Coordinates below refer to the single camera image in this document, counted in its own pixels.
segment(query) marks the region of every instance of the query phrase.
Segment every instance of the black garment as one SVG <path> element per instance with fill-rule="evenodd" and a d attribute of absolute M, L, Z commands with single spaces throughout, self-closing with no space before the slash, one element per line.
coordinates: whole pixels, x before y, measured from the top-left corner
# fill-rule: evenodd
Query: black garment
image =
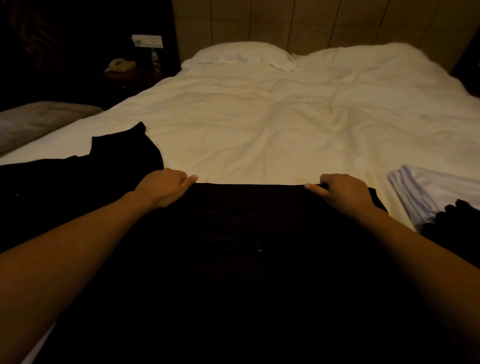
<path fill-rule="evenodd" d="M 142 124 L 94 138 L 88 156 L 0 167 L 2 250 L 162 167 Z M 322 198 L 303 186 L 208 183 L 132 227 L 36 363 L 192 357 L 461 361 L 373 237 Z"/>
<path fill-rule="evenodd" d="M 480 268 L 479 223 L 480 211 L 457 200 L 435 216 L 435 223 L 423 224 L 421 234 Z"/>

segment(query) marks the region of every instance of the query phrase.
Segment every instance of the mattress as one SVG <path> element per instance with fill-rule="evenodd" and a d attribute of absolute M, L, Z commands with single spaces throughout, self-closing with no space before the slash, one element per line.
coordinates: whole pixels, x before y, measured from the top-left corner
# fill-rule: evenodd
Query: mattress
<path fill-rule="evenodd" d="M 183 70 L 0 164 L 88 154 L 92 136 L 142 121 L 165 166 L 198 182 L 304 184 L 348 173 L 411 228 L 389 171 L 409 164 L 480 178 L 480 100 L 458 80 L 405 45 L 322 52 L 292 72 L 245 63 Z"/>

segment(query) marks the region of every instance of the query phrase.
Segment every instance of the plastic water bottle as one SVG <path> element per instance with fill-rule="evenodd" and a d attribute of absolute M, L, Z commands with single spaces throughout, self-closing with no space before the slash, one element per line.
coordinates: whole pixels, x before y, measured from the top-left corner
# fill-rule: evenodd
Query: plastic water bottle
<path fill-rule="evenodd" d="M 158 54 L 155 52 L 155 48 L 152 48 L 152 63 L 155 72 L 160 72 L 160 62 L 158 61 Z"/>

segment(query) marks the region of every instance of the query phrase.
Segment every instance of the wall outlet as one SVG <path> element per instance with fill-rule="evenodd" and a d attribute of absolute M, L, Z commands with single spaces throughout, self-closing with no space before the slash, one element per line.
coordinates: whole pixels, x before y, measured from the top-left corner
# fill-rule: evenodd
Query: wall outlet
<path fill-rule="evenodd" d="M 136 47 L 163 48 L 162 36 L 132 35 L 133 44 Z"/>

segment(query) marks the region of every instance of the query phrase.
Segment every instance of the nightstand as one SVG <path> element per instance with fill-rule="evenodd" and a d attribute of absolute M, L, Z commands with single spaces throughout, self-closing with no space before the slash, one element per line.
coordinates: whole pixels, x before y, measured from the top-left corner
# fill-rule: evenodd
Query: nightstand
<path fill-rule="evenodd" d="M 123 100 L 151 88 L 164 78 L 174 76 L 165 71 L 134 69 L 128 72 L 105 72 L 98 75 L 96 106 L 107 110 Z"/>

